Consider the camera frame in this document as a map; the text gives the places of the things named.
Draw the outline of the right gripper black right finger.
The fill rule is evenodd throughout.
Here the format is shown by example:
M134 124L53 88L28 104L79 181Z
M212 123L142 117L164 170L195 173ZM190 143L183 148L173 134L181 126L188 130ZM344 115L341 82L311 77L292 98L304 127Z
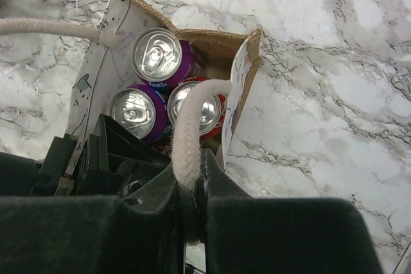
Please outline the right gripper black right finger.
M365 222L338 198L253 198L201 153L198 215L208 273L381 273Z

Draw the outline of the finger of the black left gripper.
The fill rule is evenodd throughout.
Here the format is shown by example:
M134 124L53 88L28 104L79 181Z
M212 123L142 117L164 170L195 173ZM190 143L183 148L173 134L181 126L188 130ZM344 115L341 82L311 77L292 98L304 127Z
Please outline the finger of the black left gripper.
M169 156L145 145L110 116L99 115L93 134L98 158L93 194L130 196L170 163Z

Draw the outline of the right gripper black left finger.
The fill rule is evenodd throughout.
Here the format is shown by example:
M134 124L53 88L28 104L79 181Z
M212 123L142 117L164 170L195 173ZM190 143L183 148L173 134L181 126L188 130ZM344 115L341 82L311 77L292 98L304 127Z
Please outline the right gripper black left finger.
M1 159L2 273L183 273L169 160L127 160L148 182L125 199L30 196L39 164Z

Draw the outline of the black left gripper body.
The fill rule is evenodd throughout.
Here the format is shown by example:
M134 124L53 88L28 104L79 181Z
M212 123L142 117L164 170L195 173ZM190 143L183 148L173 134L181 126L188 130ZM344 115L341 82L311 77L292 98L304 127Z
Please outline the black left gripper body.
M96 194L96 136L90 135L79 157L72 135L55 137L40 162L1 153L1 196L81 196Z

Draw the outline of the purple soda can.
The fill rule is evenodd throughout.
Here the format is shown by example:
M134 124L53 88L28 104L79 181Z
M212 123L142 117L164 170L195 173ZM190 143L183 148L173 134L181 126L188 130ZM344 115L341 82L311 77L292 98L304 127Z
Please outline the purple soda can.
M108 114L132 135L146 144L169 136L168 95L147 85L131 85L119 91Z

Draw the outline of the purple soda can carried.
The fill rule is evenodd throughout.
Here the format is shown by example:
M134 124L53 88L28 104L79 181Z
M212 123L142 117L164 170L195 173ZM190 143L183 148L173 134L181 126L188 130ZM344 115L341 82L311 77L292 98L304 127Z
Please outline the purple soda can carried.
M149 28L136 38L131 63L138 77L155 89L173 88L204 71L204 62L190 43L165 28Z

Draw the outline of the red cola can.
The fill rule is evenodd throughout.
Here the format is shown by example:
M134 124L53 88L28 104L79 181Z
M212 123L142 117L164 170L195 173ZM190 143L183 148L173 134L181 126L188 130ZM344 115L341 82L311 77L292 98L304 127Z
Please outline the red cola can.
M206 77L188 78L172 90L167 113L174 128L174 143L190 142L218 135L226 110L226 98L218 81Z

